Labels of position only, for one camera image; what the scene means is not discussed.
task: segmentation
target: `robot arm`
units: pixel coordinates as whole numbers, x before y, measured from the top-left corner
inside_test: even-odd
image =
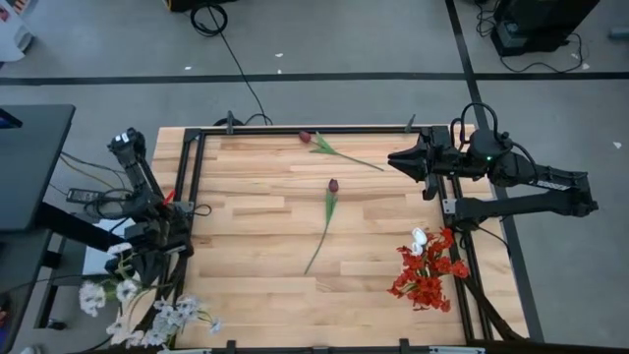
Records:
[[[453,226],[475,229],[488,217],[507,216],[540,211],[561,215],[586,216],[597,210],[586,172],[563,171],[535,164],[532,159],[513,152],[519,145],[508,134],[478,130],[462,151],[453,144],[453,136],[445,126],[425,127],[418,143],[407,150],[391,153],[389,164],[406,173],[416,182],[424,180],[424,199],[431,200],[437,192],[436,176],[457,176],[479,180],[487,177],[498,187],[530,185],[547,189],[546,193],[498,201],[475,198],[445,200],[444,210]]]

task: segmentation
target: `gray floor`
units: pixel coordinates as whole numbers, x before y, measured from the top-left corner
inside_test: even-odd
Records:
[[[478,38],[475,8],[455,0],[477,73],[501,73],[488,38]],[[431,72],[461,73],[442,1],[241,0],[226,9],[226,35],[250,74]],[[629,71],[629,44],[610,42],[609,27],[628,24],[627,2],[603,0],[579,28],[590,72]],[[115,77],[236,74],[219,38],[202,38],[183,15],[159,0],[42,1],[29,19],[38,41],[27,58],[8,63],[0,77]],[[572,48],[514,58],[570,66]],[[283,53],[281,58],[275,56]],[[276,124],[447,123],[470,100],[463,81],[354,81],[254,83]],[[539,163],[591,173],[600,210],[587,218],[535,214],[516,217],[547,341],[629,347],[629,241],[623,216],[629,187],[627,81],[479,82],[483,101],[500,125]],[[160,84],[2,87],[0,103],[72,103],[77,114],[64,148],[116,166],[109,140],[133,126],[149,150],[160,126],[210,125],[231,109],[257,112],[244,84]],[[623,143],[618,149],[613,142]],[[60,165],[61,188],[99,188]],[[516,188],[511,195],[528,193]],[[54,191],[48,201],[67,208]],[[111,317],[79,316],[76,300],[60,299],[55,316],[64,333],[24,328],[17,348],[38,343],[47,353],[90,347],[104,338]]]

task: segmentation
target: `wooden table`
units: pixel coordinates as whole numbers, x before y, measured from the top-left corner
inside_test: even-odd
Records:
[[[409,338],[411,345],[463,344],[451,277],[444,277],[444,293],[452,299],[447,314],[414,312],[408,300],[385,291],[401,269],[395,249],[412,243],[411,230],[443,226],[438,199],[424,201],[423,183],[386,164],[390,152],[412,147],[417,134],[325,135],[338,151],[376,164],[384,169],[380,172],[339,156],[309,153],[313,146],[296,135],[264,135],[260,128],[259,135],[206,137],[197,203],[213,212],[194,220],[195,255],[188,262],[184,293],[207,302],[224,328],[209,336],[206,325],[187,326],[177,347],[221,348],[229,339],[239,347],[394,346],[399,338]],[[152,168],[166,192],[175,187],[184,131],[159,131]],[[183,196],[190,191],[196,144]],[[339,201],[321,251],[304,276],[323,230],[330,178],[339,181]],[[466,197],[492,198],[486,179],[461,183]],[[484,227],[501,235],[497,220]],[[488,299],[526,336],[504,245],[482,231],[473,237]],[[469,293],[468,299],[481,337]]]

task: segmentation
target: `desk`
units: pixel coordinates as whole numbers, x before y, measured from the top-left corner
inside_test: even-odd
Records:
[[[42,201],[66,141],[75,107],[65,105],[5,105],[20,119],[18,129],[0,130],[0,292],[29,284],[10,294],[11,317],[2,352],[11,349],[24,317],[32,282],[41,266],[56,267],[60,255],[47,251],[52,232],[101,251],[122,242],[91,224]],[[56,287],[47,296],[37,326],[45,326]]]
[[[444,293],[453,300],[447,314],[413,312],[408,301],[385,292],[401,268],[395,249],[410,245],[411,230],[443,225],[439,200],[424,201],[422,183],[386,164],[390,152],[412,147],[417,134],[397,133],[403,127],[349,127],[348,134],[339,134],[342,129],[325,133],[326,140],[385,171],[309,153],[312,147],[298,140],[295,127],[236,128],[236,136],[208,128],[213,133],[202,140],[202,158],[199,143],[192,142],[188,158],[180,161],[186,129],[160,129],[152,169],[162,190],[176,187],[183,167],[183,200],[190,195],[213,208],[210,216],[194,220],[195,254],[183,293],[207,301],[224,321],[216,336],[207,335],[204,325],[187,326],[177,347],[223,348],[230,339],[241,348],[396,346],[400,338],[411,345],[465,342],[451,277],[443,278]],[[379,134],[356,134],[362,131]],[[339,181],[339,201],[321,251],[303,276],[323,229],[330,178]],[[492,198],[487,179],[461,184],[466,197]],[[497,220],[483,226],[501,235]],[[488,299],[526,336],[504,245],[480,231],[473,239]],[[475,301],[469,294],[467,299],[476,338],[482,338]]]

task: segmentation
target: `wire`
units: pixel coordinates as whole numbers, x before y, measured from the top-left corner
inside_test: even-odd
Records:
[[[209,12],[209,14],[212,16],[212,20],[214,21],[214,24],[216,25],[217,29],[208,29],[204,24],[197,21],[196,19],[197,12],[203,8],[207,9],[207,12]],[[223,17],[223,25],[218,24],[218,21],[216,21],[216,17],[214,16],[212,9],[218,11],[218,13]],[[217,4],[212,4],[209,2],[200,3],[190,13],[190,20],[191,20],[191,23],[193,24],[193,28],[195,28],[197,33],[206,37],[220,35],[220,37],[223,39],[223,42],[225,43],[225,46],[227,47],[227,50],[229,50],[229,54],[231,54],[232,58],[234,59],[234,62],[236,63],[236,66],[238,67],[238,71],[240,72],[240,75],[243,78],[243,81],[245,82],[245,84],[247,85],[247,88],[249,88],[249,91],[252,93],[252,95],[256,99],[257,107],[259,108],[260,113],[256,113],[252,115],[246,121],[245,125],[248,125],[254,118],[259,117],[259,116],[261,116],[264,119],[265,126],[273,125],[273,121],[264,112],[264,107],[262,107],[262,103],[260,102],[259,98],[257,97],[256,92],[254,91],[251,84],[249,83],[249,80],[247,80],[247,75],[245,75],[245,71],[243,70],[243,67],[240,65],[238,58],[236,58],[236,54],[234,54],[232,47],[229,45],[227,38],[223,34],[223,31],[227,27],[227,13],[225,12],[225,10],[220,5],[217,5]]]
[[[570,36],[570,35],[576,35],[577,38],[578,38],[579,48],[577,49],[577,51],[578,51],[579,54],[577,54],[577,55],[579,55],[579,64],[577,64],[577,65],[575,65],[575,66],[573,66],[573,67],[571,67],[569,69],[557,70],[557,69],[551,67],[550,65],[544,63],[544,62],[535,62],[535,63],[529,64],[524,69],[513,69],[512,67],[507,65],[507,63],[504,62],[504,57],[503,56],[500,56],[500,63],[502,63],[502,65],[504,65],[504,67],[507,68],[507,70],[509,70],[510,72],[517,73],[517,74],[524,73],[525,71],[531,69],[534,66],[547,67],[547,68],[549,68],[551,71],[553,71],[556,74],[565,74],[565,73],[569,73],[571,71],[577,70],[577,69],[581,68],[581,66],[583,66],[583,61],[584,61],[584,59],[583,59],[583,40],[581,39],[581,35],[579,35],[578,33],[570,33],[570,34],[568,34],[568,36]]]
[[[62,191],[62,190],[61,190],[61,188],[59,188],[59,187],[57,187],[57,186],[53,185],[52,183],[48,183],[48,186],[52,187],[52,189],[54,189],[55,191],[57,191],[57,192],[61,193],[64,197],[68,197],[68,193],[70,193],[70,192],[64,192],[64,191]]]
[[[257,117],[262,117],[264,119],[264,125],[273,125],[273,121],[262,113],[256,113],[253,116],[249,117],[249,119],[245,121],[245,125],[249,125],[249,123]]]
[[[509,255],[509,257],[511,257],[511,249],[509,248],[509,244],[506,241],[504,241],[504,239],[502,237],[494,234],[493,232],[491,232],[491,231],[489,231],[489,230],[487,230],[485,228],[480,227],[480,225],[477,225],[477,227],[479,228],[479,230],[482,230],[482,231],[486,232],[489,236],[493,236],[494,238],[500,240],[500,242],[502,242],[504,244],[504,247],[506,247],[507,254]]]
[[[198,212],[197,209],[201,208],[201,207],[207,207],[207,212]],[[197,207],[195,207],[195,209],[193,210],[193,214],[194,215],[198,215],[198,216],[208,216],[212,213],[212,207],[209,205],[198,205]]]
[[[511,142],[511,144],[518,148],[522,153],[524,153],[525,156],[527,156],[527,159],[529,160],[529,163],[531,163],[531,167],[533,168],[533,173],[534,173],[534,177],[535,177],[535,182],[538,182],[540,180],[540,172],[538,171],[538,168],[535,164],[535,161],[533,160],[533,157],[531,156],[531,154],[521,145],[519,145],[518,143],[515,142]]]
[[[493,31],[493,29],[495,28],[495,20],[492,17],[493,17],[493,14],[495,13],[495,10],[498,8],[498,5],[500,4],[500,1],[497,0],[493,4],[493,9],[491,9],[491,10],[485,10],[478,0],[475,1],[474,4],[480,10],[479,13],[476,15],[476,19],[479,20],[479,22],[476,25],[476,32],[481,37],[486,37],[486,36],[490,35],[491,32]],[[483,29],[483,24],[485,24],[485,23],[490,24],[489,28]]]
[[[84,164],[86,166],[91,166],[94,168],[100,168],[106,171],[111,171],[112,173],[114,173],[116,175],[116,177],[118,177],[118,180],[120,180],[120,183],[122,184],[123,188],[127,188],[127,186],[125,185],[125,181],[122,179],[122,177],[120,177],[120,175],[122,174],[123,176],[127,176],[127,173],[125,173],[124,171],[120,171],[120,170],[116,170],[113,168],[109,168],[107,166],[101,165],[101,164],[97,164],[97,163],[92,163],[92,162],[87,162],[87,161],[83,161],[80,158],[76,157],[76,156],[72,156],[67,152],[61,151],[61,154],[70,158],[71,160],[78,162],[80,164]]]
[[[471,102],[468,103],[464,108],[463,111],[461,112],[461,118],[455,118],[452,120],[452,122],[450,123],[450,143],[454,146],[454,124],[456,122],[459,122],[461,124],[461,132],[459,133],[459,141],[461,142],[461,145],[459,146],[459,151],[463,148],[464,144],[468,144],[470,141],[466,141],[465,140],[465,115],[467,114],[468,109],[470,109],[470,107],[472,106],[480,106],[484,109],[486,109],[489,114],[491,115],[491,119],[493,120],[493,138],[501,143],[502,142],[502,138],[498,135],[498,116],[495,113],[495,111],[493,110],[493,108],[491,108],[488,104],[486,103],[482,103],[482,102]]]
[[[511,249],[509,248],[509,244],[507,244],[506,241],[504,241],[504,239],[496,234],[494,234],[493,232],[480,227],[480,225],[475,225],[479,230],[482,230],[484,232],[486,232],[489,236],[493,236],[494,238],[498,239],[500,242],[502,242],[502,244],[504,244],[504,247],[506,247],[507,249],[507,254],[509,255],[509,257],[511,257]],[[462,250],[467,249],[467,245],[469,242],[469,238],[471,237],[471,233],[466,233],[466,232],[461,232],[461,238],[459,239],[459,247]]]
[[[65,163],[68,167],[70,167],[71,169],[73,169],[73,170],[75,170],[75,171],[85,175],[86,177],[89,177],[89,178],[91,178],[91,179],[93,179],[95,181],[98,181],[98,182],[104,184],[105,186],[107,186],[109,188],[112,188],[112,189],[115,188],[114,186],[112,186],[109,183],[101,180],[100,178],[98,178],[98,177],[96,177],[96,176],[94,176],[94,175],[92,175],[92,174],[90,174],[88,172],[83,171],[81,168],[73,166],[64,156],[59,156],[59,159],[61,159],[63,161],[63,163]]]
[[[119,219],[121,217],[126,217],[127,215],[126,214],[122,214],[122,213],[106,215],[106,214],[103,214],[100,211],[100,208],[102,206],[104,206],[105,204],[107,204],[107,203],[118,203],[118,205],[122,207],[122,202],[129,201],[128,198],[107,198],[107,196],[109,194],[114,193],[114,192],[125,192],[125,193],[128,193],[128,194],[132,194],[133,193],[133,191],[125,189],[125,188],[114,188],[114,189],[111,189],[109,191],[106,191],[106,192],[104,192],[102,194],[102,196],[100,198],[98,198],[98,199],[96,199],[94,201],[91,201],[91,202],[89,202],[89,203],[84,205],[84,211],[86,212],[86,214],[91,216],[91,217],[100,217],[100,218],[103,218],[103,219]],[[92,213],[89,212],[89,207],[93,208],[93,210],[95,211],[97,216],[94,216]]]

